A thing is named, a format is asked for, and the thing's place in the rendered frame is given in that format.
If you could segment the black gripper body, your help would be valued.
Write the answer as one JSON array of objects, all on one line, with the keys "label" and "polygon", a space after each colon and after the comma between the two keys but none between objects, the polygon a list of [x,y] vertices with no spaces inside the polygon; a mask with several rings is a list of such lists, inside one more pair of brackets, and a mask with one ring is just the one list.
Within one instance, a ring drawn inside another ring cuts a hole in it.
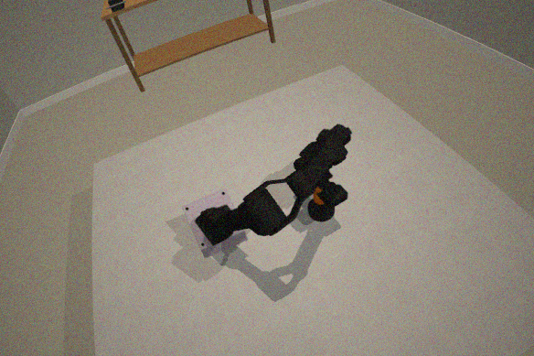
[{"label": "black gripper body", "polygon": [[[296,159],[294,161],[294,168],[296,170],[299,169],[305,161],[306,160],[302,157]],[[328,169],[325,175],[317,184],[317,186],[322,189],[321,200],[330,209],[334,208],[336,205],[342,203],[347,199],[347,191],[340,185],[336,185],[334,182],[329,181],[329,179],[331,179],[332,177],[333,175],[329,172]]]}]

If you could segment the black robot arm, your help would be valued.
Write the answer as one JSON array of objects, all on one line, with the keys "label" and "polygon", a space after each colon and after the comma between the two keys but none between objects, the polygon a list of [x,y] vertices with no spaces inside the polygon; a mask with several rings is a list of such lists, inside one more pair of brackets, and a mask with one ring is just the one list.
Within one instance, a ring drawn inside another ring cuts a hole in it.
[{"label": "black robot arm", "polygon": [[[326,171],[347,158],[348,151],[344,146],[350,142],[351,133],[350,128],[342,124],[336,124],[330,130],[324,128],[316,141],[299,154],[306,161],[295,172],[285,179],[265,181],[249,193],[237,209],[231,210],[227,205],[208,208],[200,212],[195,222],[212,246],[244,229],[251,229],[260,236],[275,235],[296,219],[304,201],[316,192]],[[287,216],[266,189],[271,184],[286,182],[297,197]]]}]

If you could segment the orange cylinder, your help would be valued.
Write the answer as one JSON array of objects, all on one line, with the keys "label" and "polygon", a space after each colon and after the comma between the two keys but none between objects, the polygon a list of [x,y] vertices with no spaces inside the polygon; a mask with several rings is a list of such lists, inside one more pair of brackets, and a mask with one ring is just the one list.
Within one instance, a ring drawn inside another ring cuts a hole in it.
[{"label": "orange cylinder", "polygon": [[318,194],[321,190],[322,190],[322,189],[320,189],[320,188],[317,186],[317,188],[316,188],[316,192],[314,193],[314,200],[315,200],[315,203],[317,203],[317,204],[324,204],[324,202],[323,202],[321,199],[319,199],[319,198],[317,197],[317,195],[316,195],[316,194]]}]

